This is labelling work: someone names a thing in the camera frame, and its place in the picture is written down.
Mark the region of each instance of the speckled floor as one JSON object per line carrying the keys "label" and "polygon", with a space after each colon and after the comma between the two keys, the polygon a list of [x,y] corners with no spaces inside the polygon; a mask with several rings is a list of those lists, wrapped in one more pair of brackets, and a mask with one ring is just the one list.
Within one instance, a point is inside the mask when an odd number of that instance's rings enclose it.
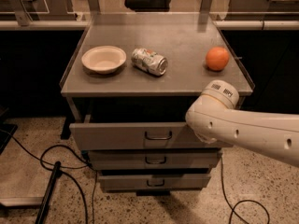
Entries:
{"label": "speckled floor", "polygon": [[[32,153],[55,144],[76,150],[72,138],[61,140],[64,118],[9,119],[19,126],[15,137]],[[68,151],[57,148],[46,155],[51,162],[80,166]],[[299,169],[238,147],[223,150],[224,183],[228,200],[235,204],[252,199],[268,210],[270,223],[297,224],[299,217]],[[50,171],[11,140],[0,156],[0,198],[38,197],[46,190]],[[89,168],[66,171],[81,185],[92,223],[94,172]],[[135,193],[103,193],[99,183],[94,195],[94,223],[228,223],[230,208],[221,191],[221,164],[211,172],[201,191],[173,191],[170,196],[136,196]],[[249,223],[266,223],[264,210],[243,203],[237,212]],[[35,223],[37,209],[0,210],[0,223]],[[83,202],[75,184],[66,176],[58,179],[46,223],[85,223]],[[233,217],[232,223],[242,223]]]}

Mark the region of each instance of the bowl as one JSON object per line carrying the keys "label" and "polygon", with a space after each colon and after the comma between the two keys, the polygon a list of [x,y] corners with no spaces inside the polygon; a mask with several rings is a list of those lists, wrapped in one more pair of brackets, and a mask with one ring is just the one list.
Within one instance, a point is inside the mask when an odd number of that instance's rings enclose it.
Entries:
{"label": "bowl", "polygon": [[126,60],[122,49],[112,46],[102,46],[89,49],[82,56],[83,65],[99,74],[115,72]]}

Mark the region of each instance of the crushed can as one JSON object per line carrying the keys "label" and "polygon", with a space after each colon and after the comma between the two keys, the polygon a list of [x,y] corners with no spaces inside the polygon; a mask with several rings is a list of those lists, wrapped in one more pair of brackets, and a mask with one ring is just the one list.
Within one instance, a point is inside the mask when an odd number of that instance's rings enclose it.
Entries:
{"label": "crushed can", "polygon": [[135,49],[131,60],[132,65],[157,77],[163,75],[168,66],[168,61],[164,56],[150,49]]}

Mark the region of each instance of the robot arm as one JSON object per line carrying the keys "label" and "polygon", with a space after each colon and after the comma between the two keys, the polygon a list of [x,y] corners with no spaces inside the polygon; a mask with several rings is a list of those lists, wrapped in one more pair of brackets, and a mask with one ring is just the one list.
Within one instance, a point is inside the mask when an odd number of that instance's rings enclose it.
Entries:
{"label": "robot arm", "polygon": [[235,110],[237,90],[222,80],[207,85],[186,114],[201,141],[216,140],[299,167],[299,115]]}

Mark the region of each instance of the metal pole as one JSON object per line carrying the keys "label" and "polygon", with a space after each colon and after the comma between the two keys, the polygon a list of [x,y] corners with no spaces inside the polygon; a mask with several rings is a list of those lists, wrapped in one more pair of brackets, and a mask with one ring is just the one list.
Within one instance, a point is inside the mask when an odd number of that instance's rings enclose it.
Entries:
{"label": "metal pole", "polygon": [[47,186],[47,190],[45,193],[45,196],[43,198],[43,202],[40,205],[39,208],[39,212],[37,215],[37,219],[36,219],[36,224],[43,224],[44,223],[44,219],[47,216],[48,213],[48,209],[49,209],[49,202],[50,202],[50,197],[53,193],[54,187],[55,187],[55,183],[56,183],[56,179],[58,177],[61,176],[61,171],[59,170],[61,166],[61,163],[59,161],[55,162],[54,168],[52,170],[52,174],[50,176],[50,180]]}
{"label": "metal pole", "polygon": [[21,0],[9,0],[12,9],[15,12],[17,22],[20,26],[28,26],[30,24],[30,17]]}
{"label": "metal pole", "polygon": [[200,23],[207,23],[213,0],[202,0],[200,5]]}

